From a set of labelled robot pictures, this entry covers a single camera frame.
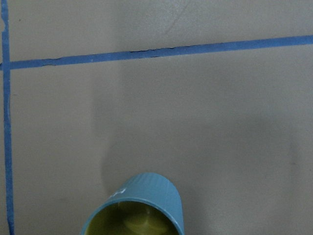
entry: blue cup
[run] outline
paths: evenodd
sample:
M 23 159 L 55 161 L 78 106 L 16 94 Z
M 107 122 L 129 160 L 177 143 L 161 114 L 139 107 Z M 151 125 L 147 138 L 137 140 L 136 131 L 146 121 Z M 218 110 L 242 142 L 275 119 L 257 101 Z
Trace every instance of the blue cup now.
M 184 235 L 180 195 L 164 176 L 138 174 L 92 213 L 81 235 Z

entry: scuff mark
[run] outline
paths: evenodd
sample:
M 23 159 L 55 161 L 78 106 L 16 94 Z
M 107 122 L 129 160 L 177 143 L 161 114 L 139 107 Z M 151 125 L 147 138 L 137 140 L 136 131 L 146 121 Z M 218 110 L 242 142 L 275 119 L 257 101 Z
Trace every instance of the scuff mark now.
M 147 51 L 155 51 L 155 50 L 159 50 L 159 49 L 134 50 L 134 51 L 130 51 L 130 53 L 139 53 L 139 52 L 147 52 Z
M 189 5 L 189 3 L 191 2 L 191 0 L 189 0 L 187 2 L 187 4 L 184 6 L 184 8 L 182 9 L 182 11 L 176 16 L 176 18 L 174 19 L 174 21 L 172 22 L 172 24 L 170 25 L 170 27 L 165 31 L 164 35 L 168 34 L 171 29 L 174 27 L 174 25 L 176 24 L 176 22 L 181 18 L 181 16 L 183 15 L 183 13 L 185 12 L 187 6 Z
M 43 64 L 42 67 L 44 67 L 44 66 L 57 66 L 57 65 L 55 65 L 55 64 Z

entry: blue tape line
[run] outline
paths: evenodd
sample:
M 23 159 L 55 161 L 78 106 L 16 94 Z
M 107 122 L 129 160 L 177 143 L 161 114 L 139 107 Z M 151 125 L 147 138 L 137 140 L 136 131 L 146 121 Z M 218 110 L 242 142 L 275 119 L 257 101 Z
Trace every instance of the blue tape line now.
M 2 32 L 2 68 L 3 68 L 3 111 L 4 111 L 4 161 L 6 187 L 6 217 L 10 235 L 14 235 L 13 207 L 13 174 L 12 174 L 12 144 L 10 121 L 10 45 L 9 45 L 9 13 L 7 0 L 1 0 L 1 17 L 4 21 Z
M 187 54 L 200 54 L 231 50 L 248 50 L 268 47 L 286 47 L 313 44 L 313 35 L 295 36 L 273 39 L 260 39 L 216 44 L 203 44 L 186 47 L 150 49 L 144 51 L 123 51 L 93 55 L 68 56 L 58 59 L 36 59 L 11 62 L 11 69 L 37 68 L 47 65 L 73 65 L 116 60 L 132 60 L 153 57 L 165 57 Z

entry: gray floor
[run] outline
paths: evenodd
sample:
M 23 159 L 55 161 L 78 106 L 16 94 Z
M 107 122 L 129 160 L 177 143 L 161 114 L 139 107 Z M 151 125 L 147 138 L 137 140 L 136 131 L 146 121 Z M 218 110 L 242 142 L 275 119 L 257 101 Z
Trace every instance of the gray floor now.
M 11 1 L 11 59 L 312 34 L 312 9 Z M 310 45 L 12 70 L 16 235 L 77 235 L 144 171 L 178 187 L 186 235 L 311 235 L 312 55 Z M 3 196 L 2 180 L 1 211 Z M 8 234 L 3 213 L 0 225 Z

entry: ribbed blue cup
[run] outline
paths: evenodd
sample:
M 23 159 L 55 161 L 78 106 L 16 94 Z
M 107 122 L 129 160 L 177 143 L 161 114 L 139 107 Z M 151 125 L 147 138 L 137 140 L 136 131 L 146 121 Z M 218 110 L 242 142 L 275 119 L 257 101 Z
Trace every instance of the ribbed blue cup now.
M 92 219 L 107 206 L 119 202 L 141 202 L 161 211 L 175 226 L 179 235 L 184 235 L 180 195 L 167 178 L 156 173 L 138 174 L 126 181 L 108 200 L 96 209 L 83 226 L 81 235 Z

